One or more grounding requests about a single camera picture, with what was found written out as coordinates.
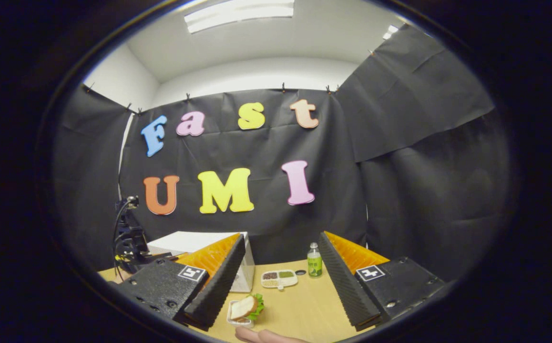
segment white wall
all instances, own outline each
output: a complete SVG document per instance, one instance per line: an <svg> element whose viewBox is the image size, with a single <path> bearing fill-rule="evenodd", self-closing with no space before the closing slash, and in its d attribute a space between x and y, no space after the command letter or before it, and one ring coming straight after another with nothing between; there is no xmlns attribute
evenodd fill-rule
<svg viewBox="0 0 552 343"><path fill-rule="evenodd" d="M302 57L237 61L193 71L161 84L151 107L184 100L185 93L193 98L226 91L279 89L283 82L288 89L326 91L329 86L335 91L357 67L346 61Z"/></svg>
<svg viewBox="0 0 552 343"><path fill-rule="evenodd" d="M119 46L83 81L93 91L137 111L149 109L160 83L138 61L127 44Z"/></svg>

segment orange letter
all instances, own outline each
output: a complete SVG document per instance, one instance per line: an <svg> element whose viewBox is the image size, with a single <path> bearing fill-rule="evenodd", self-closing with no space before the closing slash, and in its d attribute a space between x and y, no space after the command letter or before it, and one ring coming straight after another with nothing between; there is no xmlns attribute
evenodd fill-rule
<svg viewBox="0 0 552 343"><path fill-rule="evenodd" d="M308 100L301 99L299 101L296 101L291 104L289 108L295 110L297 123L302 128L311 129L318 126L318 119L312 119L310 117L310 111L314 111L316 109L316 106L314 106L313 104L308 104Z"/></svg>
<svg viewBox="0 0 552 343"><path fill-rule="evenodd" d="M167 200L165 205L161 205L158 202L158 184L160 178L154 176L145 178L143 183L145 184L145 200L147 202L147 208L158 215L168 215L174 212L176 208L176 183L178 182L178 176L170 175L164 178Z"/></svg>

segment blue letter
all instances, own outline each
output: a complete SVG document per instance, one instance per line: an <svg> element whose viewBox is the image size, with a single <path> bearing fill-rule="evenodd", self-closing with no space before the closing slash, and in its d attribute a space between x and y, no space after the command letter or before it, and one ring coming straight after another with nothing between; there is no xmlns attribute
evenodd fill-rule
<svg viewBox="0 0 552 343"><path fill-rule="evenodd" d="M158 141L158 138L164 138L164 127L161 124L165 124L166 121L167 119L162 115L141 131L141 135L145 136L145 141L147 141L147 157L149 158L164 147L164 143Z"/></svg>

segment green bottle label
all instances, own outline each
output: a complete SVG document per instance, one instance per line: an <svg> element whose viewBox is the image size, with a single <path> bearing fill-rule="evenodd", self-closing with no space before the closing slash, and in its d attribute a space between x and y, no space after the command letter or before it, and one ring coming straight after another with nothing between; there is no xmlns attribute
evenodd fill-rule
<svg viewBox="0 0 552 343"><path fill-rule="evenodd" d="M322 258L308 258L308 275L309 276L321 276L322 275Z"/></svg>

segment ceiling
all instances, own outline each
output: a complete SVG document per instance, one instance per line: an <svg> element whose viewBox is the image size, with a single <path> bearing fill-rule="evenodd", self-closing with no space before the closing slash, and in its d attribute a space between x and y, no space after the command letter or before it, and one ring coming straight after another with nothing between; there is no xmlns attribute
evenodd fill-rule
<svg viewBox="0 0 552 343"><path fill-rule="evenodd" d="M364 0L295 0L293 18L233 22L193 35L184 15L221 0L173 11L128 41L158 81L189 72L267 57L314 57L361 63L383 41L396 15Z"/></svg>

